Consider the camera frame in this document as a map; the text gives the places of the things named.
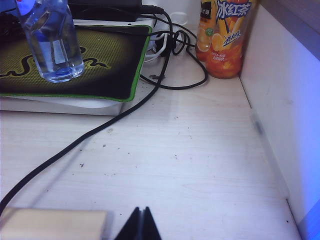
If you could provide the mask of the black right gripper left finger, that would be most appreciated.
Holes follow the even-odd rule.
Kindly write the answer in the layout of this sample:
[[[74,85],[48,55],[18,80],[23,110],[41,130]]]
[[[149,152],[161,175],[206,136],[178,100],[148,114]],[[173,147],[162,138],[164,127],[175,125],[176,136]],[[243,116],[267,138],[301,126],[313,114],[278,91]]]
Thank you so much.
[[[115,240],[135,240],[139,230],[140,209],[136,207],[121,228]]]

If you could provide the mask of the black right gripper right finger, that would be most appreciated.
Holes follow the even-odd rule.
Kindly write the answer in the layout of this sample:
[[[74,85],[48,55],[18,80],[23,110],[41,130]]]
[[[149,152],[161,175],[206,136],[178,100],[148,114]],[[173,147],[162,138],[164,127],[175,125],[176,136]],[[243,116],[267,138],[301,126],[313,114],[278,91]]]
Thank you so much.
[[[143,240],[161,240],[161,235],[154,221],[150,208],[147,206],[143,211],[142,221],[142,239]]]

